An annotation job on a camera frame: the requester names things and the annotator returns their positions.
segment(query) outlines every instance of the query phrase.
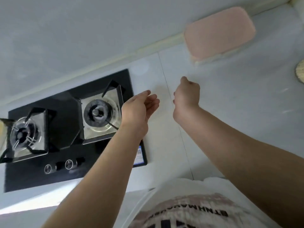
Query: sticker label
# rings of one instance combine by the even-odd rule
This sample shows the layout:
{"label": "sticker label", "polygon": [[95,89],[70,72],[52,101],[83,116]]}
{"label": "sticker label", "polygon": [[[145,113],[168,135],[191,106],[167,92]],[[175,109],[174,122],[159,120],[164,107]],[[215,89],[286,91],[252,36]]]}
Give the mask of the sticker label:
{"label": "sticker label", "polygon": [[136,157],[135,157],[134,165],[138,165],[138,164],[142,164],[142,163],[144,163],[144,161],[143,161],[143,156],[142,156],[142,152],[141,152],[141,146],[139,146]]}

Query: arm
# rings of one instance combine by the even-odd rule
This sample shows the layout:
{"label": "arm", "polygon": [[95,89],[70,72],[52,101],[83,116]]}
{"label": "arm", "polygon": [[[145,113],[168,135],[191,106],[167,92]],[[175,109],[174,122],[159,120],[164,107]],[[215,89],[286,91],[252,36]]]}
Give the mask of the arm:
{"label": "arm", "polygon": [[122,107],[122,124],[83,180],[48,218],[48,227],[112,227],[123,201],[147,121],[159,106],[145,91]]}
{"label": "arm", "polygon": [[182,77],[174,119],[215,166],[283,227],[303,227],[304,159],[257,141],[199,107],[199,85]]}

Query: forearm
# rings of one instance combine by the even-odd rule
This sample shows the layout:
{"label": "forearm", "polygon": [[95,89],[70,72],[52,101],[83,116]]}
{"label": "forearm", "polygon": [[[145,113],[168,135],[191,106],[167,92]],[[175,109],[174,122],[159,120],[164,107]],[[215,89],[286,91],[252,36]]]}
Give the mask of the forearm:
{"label": "forearm", "polygon": [[44,227],[112,227],[140,140],[135,131],[120,127],[94,166]]}
{"label": "forearm", "polygon": [[304,159],[250,138],[199,107],[176,121],[253,203],[281,225],[297,223]]}

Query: person's left hand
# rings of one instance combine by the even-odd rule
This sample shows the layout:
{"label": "person's left hand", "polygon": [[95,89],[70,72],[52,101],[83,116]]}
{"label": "person's left hand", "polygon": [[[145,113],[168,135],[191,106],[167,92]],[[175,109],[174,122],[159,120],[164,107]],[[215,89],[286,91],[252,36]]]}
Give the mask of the person's left hand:
{"label": "person's left hand", "polygon": [[156,94],[150,95],[146,90],[126,101],[122,106],[121,127],[127,128],[131,133],[142,139],[148,132],[148,119],[159,107]]}

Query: white t-shirt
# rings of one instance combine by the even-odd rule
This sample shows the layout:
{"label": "white t-shirt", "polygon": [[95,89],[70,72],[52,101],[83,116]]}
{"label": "white t-shirt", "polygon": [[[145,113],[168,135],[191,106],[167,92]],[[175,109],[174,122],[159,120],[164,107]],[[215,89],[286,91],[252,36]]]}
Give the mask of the white t-shirt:
{"label": "white t-shirt", "polygon": [[217,177],[174,179],[155,188],[137,203],[123,227],[280,228],[230,181]]}

